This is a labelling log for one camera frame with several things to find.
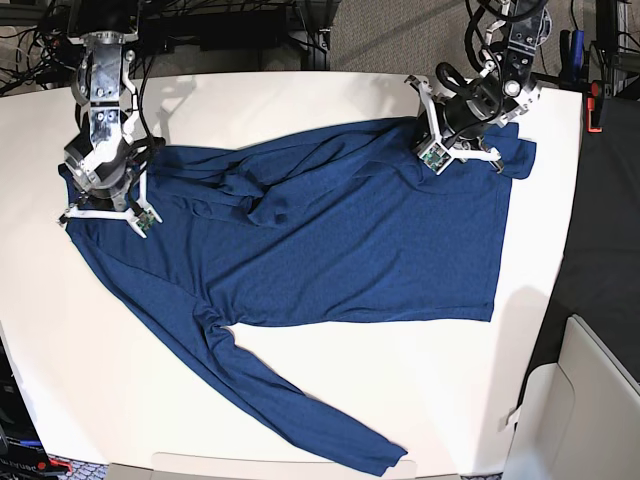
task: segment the cable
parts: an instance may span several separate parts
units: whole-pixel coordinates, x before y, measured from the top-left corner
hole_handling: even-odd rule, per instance
[[[294,42],[300,44],[300,45],[304,45],[305,47],[308,48],[315,48],[316,50],[319,50],[320,52],[324,53],[326,55],[327,51],[320,47],[319,45],[314,45],[313,43],[309,43],[309,42],[303,42],[302,40],[298,40],[295,37],[292,37],[291,35],[287,35],[287,38],[293,40]]]
[[[309,6],[307,6],[307,12],[309,13],[309,20],[312,20],[311,19],[311,12],[310,12],[310,10],[308,10],[308,8],[309,8]],[[304,28],[304,31],[307,32],[307,37],[309,37],[311,39],[311,43],[313,43],[313,45],[316,48],[322,49],[322,47],[320,45],[318,45],[318,42],[316,41],[316,37],[314,35],[312,35],[311,32],[309,31],[309,29],[307,28],[307,24],[304,21],[304,15],[302,15],[302,11],[300,11],[300,6],[297,3],[293,4],[293,13],[298,18],[298,20],[300,20],[300,23],[302,23],[302,27]]]
[[[471,98],[471,91],[469,90],[467,81],[450,63],[439,63],[436,67],[436,77],[445,88],[448,88],[455,94],[460,95],[465,100],[469,100]]]
[[[189,5],[190,0],[182,0],[182,6],[180,7],[180,13],[176,13],[176,17],[180,15],[185,15],[187,12],[187,5]]]
[[[8,58],[0,58],[0,62],[7,62],[12,65],[20,65],[19,62],[16,62],[15,60],[9,60]]]
[[[467,54],[467,59],[471,66],[476,72],[481,72],[484,69],[484,66],[478,60],[476,52],[473,48],[473,34],[481,35],[480,30],[478,29],[478,23],[482,20],[484,16],[485,10],[484,8],[479,8],[475,13],[471,10],[471,4],[469,2],[465,2],[467,7],[467,15],[471,18],[469,24],[467,25],[467,29],[464,32],[464,50]]]
[[[602,56],[602,52],[600,52],[596,48],[595,43],[591,42],[591,44],[589,45],[589,57],[591,57],[591,49],[595,50],[596,52],[596,60],[598,61],[596,66],[600,68],[600,79],[603,82],[605,82],[607,78],[607,74],[606,74],[606,65],[605,65],[604,57]]]
[[[254,2],[253,8],[251,9],[251,11],[255,11],[255,10],[261,10],[262,7],[264,7],[265,5],[267,5],[269,3],[269,0],[256,0]]]
[[[13,28],[13,31],[18,33],[18,27],[14,27],[13,25],[4,25],[4,28]]]
[[[573,23],[573,28],[576,30],[580,30],[580,28],[578,28],[578,22],[576,20],[575,3],[576,3],[576,0],[571,0],[569,13],[571,13],[571,23]]]
[[[22,35],[25,32],[35,32],[36,30],[37,30],[37,27],[32,27],[32,28],[28,28],[26,30],[22,30],[21,32],[17,32],[17,33],[15,33],[13,35],[0,35],[0,38],[4,38],[4,39],[16,38],[16,37],[19,37],[20,35]]]
[[[638,47],[640,47],[640,42],[638,40],[636,40],[635,38],[633,38],[633,36],[630,33],[627,32],[618,32],[618,36],[620,35],[624,35],[625,37],[627,37],[629,40],[631,40],[633,43],[635,43]]]
[[[544,60],[544,47],[540,46],[540,59],[542,60],[542,68],[544,69],[544,73],[549,75],[549,70],[547,70],[547,62]]]
[[[13,44],[13,43],[11,43],[11,42],[3,42],[3,41],[0,41],[0,45],[7,45],[8,47],[11,47],[11,48],[13,48],[13,49],[15,49],[15,50],[20,51],[20,53],[22,53],[23,55],[26,55],[26,54],[27,54],[27,52],[25,52],[23,49],[21,49],[20,47],[18,47],[17,45],[15,45],[15,44]]]
[[[624,50],[625,52],[640,53],[640,50],[638,50],[637,48],[629,48],[623,45],[618,45],[618,48]]]
[[[521,13],[520,15],[503,15],[498,10],[493,8],[490,3],[491,0],[477,0],[482,8],[484,8],[491,15],[496,17],[498,20],[502,20],[507,23],[518,23],[523,20],[527,20],[528,18],[533,17],[537,13],[540,13],[542,9],[547,5],[549,0],[540,0],[535,7],[532,7],[528,12]]]
[[[28,81],[33,80],[35,76],[39,73],[42,73],[46,67],[47,65],[38,64],[31,71],[24,72],[18,76],[14,76],[13,82],[7,83],[5,84],[4,87],[0,88],[0,97],[10,92],[11,90],[14,90],[20,87],[21,85],[27,83]]]
[[[177,15],[179,15],[179,16],[182,16],[182,15],[189,15],[189,13],[191,13],[191,12],[193,12],[193,11],[195,11],[195,10],[198,10],[199,8],[204,8],[204,7],[212,6],[212,5],[211,5],[211,2],[214,2],[214,1],[215,1],[215,0],[203,0],[202,2],[198,2],[198,3],[196,3],[195,5],[190,6],[189,8],[186,8],[186,7],[187,7],[187,5],[189,4],[189,1],[188,1],[188,0],[185,0],[185,2],[184,2],[184,7],[183,7],[183,9],[182,9],[182,12],[181,12],[181,13],[179,13],[179,14],[177,14]]]
[[[142,71],[143,71],[143,75],[144,78],[142,79],[142,85],[140,86],[140,93],[138,95],[138,113],[140,115],[140,122],[142,123],[142,128],[144,128],[145,134],[146,134],[146,142],[148,143],[147,148],[144,152],[141,153],[141,155],[144,155],[144,160],[143,160],[143,165],[139,168],[139,170],[133,175],[132,179],[131,179],[131,183],[129,184],[129,189],[127,190],[127,200],[129,201],[129,206],[131,207],[131,209],[133,210],[133,212],[136,215],[140,215],[142,213],[144,213],[144,210],[142,209],[142,207],[138,204],[138,202],[136,202],[133,199],[133,187],[135,187],[135,185],[140,181],[140,177],[142,176],[142,174],[147,171],[147,169],[149,168],[149,165],[151,164],[151,162],[153,161],[153,157],[156,154],[156,149],[157,149],[157,143],[156,140],[159,140],[161,142],[161,146],[164,146],[164,139],[156,139],[156,137],[153,136],[153,134],[151,133],[151,129],[149,128],[149,125],[147,124],[147,119],[144,116],[144,108],[143,108],[143,104],[144,104],[144,92],[147,88],[147,81],[149,80],[149,77],[151,76],[151,69],[153,68],[153,63],[155,62],[155,55],[153,55],[151,57],[151,60],[149,61],[149,66],[148,67],[144,67],[144,64],[142,66]]]
[[[470,1],[471,0],[465,0],[465,4],[467,6],[467,13],[471,12]],[[475,14],[474,15],[469,15],[469,21],[472,22],[474,17],[475,17]],[[489,45],[487,45],[487,43],[484,41],[484,38],[482,38],[482,35],[480,34],[480,31],[477,30],[476,33],[478,34],[478,38],[480,39],[480,43],[482,44],[482,50],[487,52],[487,54],[491,57],[491,59],[493,60],[495,66],[496,66],[496,72],[498,74],[498,83],[500,85],[500,88],[502,89],[502,67],[500,66],[500,62],[498,61],[498,59],[495,56],[495,54],[489,48]],[[498,102],[498,108],[496,108],[496,111],[493,113],[493,115],[491,115],[490,117],[486,118],[485,120],[478,120],[476,122],[472,122],[469,125],[467,125],[466,127],[462,128],[461,130],[458,130],[456,133],[454,133],[451,137],[449,137],[445,141],[445,145],[444,146],[447,147],[447,148],[451,148],[451,147],[453,147],[453,145],[455,145],[455,143],[458,141],[458,139],[465,132],[468,132],[472,128],[476,128],[476,127],[479,127],[481,125],[486,125],[487,123],[491,123],[492,121],[494,121],[496,118],[498,118],[501,115],[503,105],[504,105],[504,97],[502,95],[500,95],[500,101]]]

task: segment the white table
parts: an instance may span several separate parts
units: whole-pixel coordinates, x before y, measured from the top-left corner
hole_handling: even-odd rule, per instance
[[[145,110],[173,144],[239,148],[317,127],[415,115],[404,76],[241,73],[155,79]],[[0,99],[0,322],[49,453],[154,466],[157,452],[324,461],[241,412],[104,288],[56,224],[56,166],[76,134],[69,90]],[[514,183],[491,323],[233,327],[304,391],[409,451],[420,476],[501,471],[505,419],[562,258],[581,131],[578,94],[544,90],[521,119],[538,143]]]

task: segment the black surface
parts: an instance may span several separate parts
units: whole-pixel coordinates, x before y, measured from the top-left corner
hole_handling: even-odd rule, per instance
[[[0,341],[0,472],[20,474],[23,478],[47,478],[65,473],[55,465],[41,446],[25,446],[21,441],[40,439],[29,417],[9,358]]]
[[[44,7],[15,4],[0,4],[0,25],[30,26],[38,22],[44,13]]]
[[[638,100],[640,98],[640,77],[627,85],[616,97],[625,100]]]
[[[596,0],[596,48],[607,54],[618,51],[619,0]]]
[[[71,6],[69,36],[112,30],[134,33],[140,0],[74,0]]]
[[[582,136],[564,260],[527,377],[558,361],[577,313],[640,382],[640,103],[607,103],[602,133]]]
[[[296,0],[311,32],[331,28],[342,0]]]
[[[203,50],[275,48],[286,31],[286,10],[279,8],[147,19],[140,38],[151,53],[161,51],[167,39],[185,36]]]

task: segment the blue long-sleeve shirt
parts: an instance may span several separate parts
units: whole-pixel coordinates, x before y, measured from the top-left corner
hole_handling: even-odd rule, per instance
[[[392,119],[239,151],[167,147],[149,179],[164,223],[148,239],[112,220],[67,232],[103,284],[228,400],[300,448],[382,475],[403,448],[306,396],[225,327],[490,320],[511,179],[529,174],[535,146],[508,126],[487,136],[503,174],[471,161],[436,177],[410,151],[414,128]]]

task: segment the shirt sleeve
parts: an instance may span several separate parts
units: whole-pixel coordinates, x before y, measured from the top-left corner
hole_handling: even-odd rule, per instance
[[[72,239],[102,283],[197,375],[291,444],[382,475],[407,452],[357,420],[308,397],[234,343],[211,309],[177,285],[126,265],[83,234]]]

